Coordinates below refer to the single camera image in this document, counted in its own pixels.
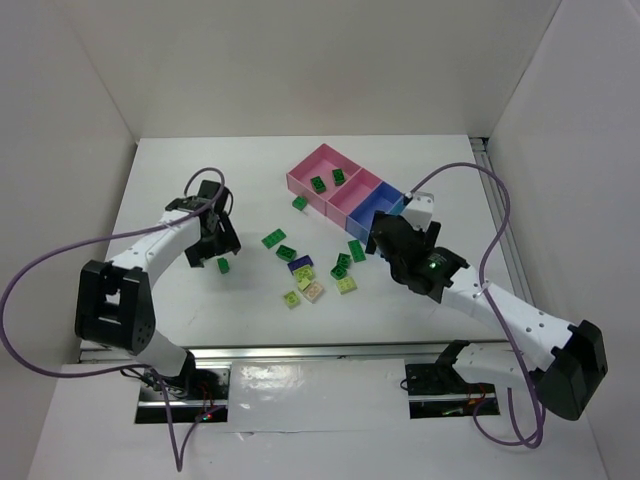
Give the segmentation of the small green lego brick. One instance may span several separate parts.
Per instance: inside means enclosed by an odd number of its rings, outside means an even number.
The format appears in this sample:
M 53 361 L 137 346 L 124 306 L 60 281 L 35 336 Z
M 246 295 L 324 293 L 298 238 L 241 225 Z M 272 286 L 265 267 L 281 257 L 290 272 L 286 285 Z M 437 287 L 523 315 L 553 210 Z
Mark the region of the small green lego brick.
M 221 274 L 227 274 L 230 271 L 230 264 L 226 258 L 217 258 L 216 263 Z

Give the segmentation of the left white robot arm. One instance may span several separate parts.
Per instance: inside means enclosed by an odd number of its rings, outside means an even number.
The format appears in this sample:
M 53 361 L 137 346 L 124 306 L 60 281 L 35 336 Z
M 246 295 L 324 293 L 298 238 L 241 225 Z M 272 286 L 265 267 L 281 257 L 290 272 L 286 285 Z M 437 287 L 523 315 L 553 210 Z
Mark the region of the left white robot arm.
M 175 389 L 206 382 L 194 355 L 157 330 L 152 289 L 180 255 L 191 268 L 202 268 L 212 258 L 240 251 L 230 221 L 232 205 L 227 187 L 204 180 L 196 194 L 165 207 L 156 230 L 108 261 L 86 263 L 80 272 L 76 335 L 125 351 Z

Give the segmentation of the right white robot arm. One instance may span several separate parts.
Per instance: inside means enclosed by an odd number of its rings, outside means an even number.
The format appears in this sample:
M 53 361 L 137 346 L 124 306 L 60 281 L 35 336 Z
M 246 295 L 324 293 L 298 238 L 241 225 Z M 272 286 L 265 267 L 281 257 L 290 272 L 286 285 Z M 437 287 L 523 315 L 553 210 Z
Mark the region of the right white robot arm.
M 405 218 L 378 211 L 366 250 L 380 252 L 394 281 L 410 291 L 457 310 L 483 325 L 507 326 L 514 349 L 532 369 L 522 372 L 514 357 L 490 355 L 468 341 L 455 341 L 440 356 L 467 383 L 532 386 L 553 414 L 576 421 L 608 372 L 601 330 L 536 309 L 495 284 L 481 281 L 465 259 L 435 244 L 440 225 L 414 228 Z

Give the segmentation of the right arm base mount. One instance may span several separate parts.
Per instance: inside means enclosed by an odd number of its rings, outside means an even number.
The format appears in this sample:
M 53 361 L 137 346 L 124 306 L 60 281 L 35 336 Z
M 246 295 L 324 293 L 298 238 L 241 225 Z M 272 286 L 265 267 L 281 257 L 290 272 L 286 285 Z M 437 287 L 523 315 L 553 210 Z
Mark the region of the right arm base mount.
M 437 363 L 405 365 L 400 388 L 408 395 L 411 419 L 496 416 L 500 408 L 492 384 L 465 382 L 452 368 Z

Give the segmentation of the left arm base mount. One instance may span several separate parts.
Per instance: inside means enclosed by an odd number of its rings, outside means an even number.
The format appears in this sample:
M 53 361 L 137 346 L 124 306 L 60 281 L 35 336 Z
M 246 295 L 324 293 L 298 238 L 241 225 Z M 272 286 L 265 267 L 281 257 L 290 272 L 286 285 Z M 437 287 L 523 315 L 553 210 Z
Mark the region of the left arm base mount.
M 229 365 L 203 367 L 206 374 L 194 387 L 181 390 L 166 385 L 173 422 L 192 423 L 200 419 L 204 423 L 228 421 L 228 398 L 231 380 Z M 121 369 L 120 374 L 139 384 L 139 394 L 134 422 L 139 425 L 165 424 L 165 401 L 158 381 L 148 370 Z

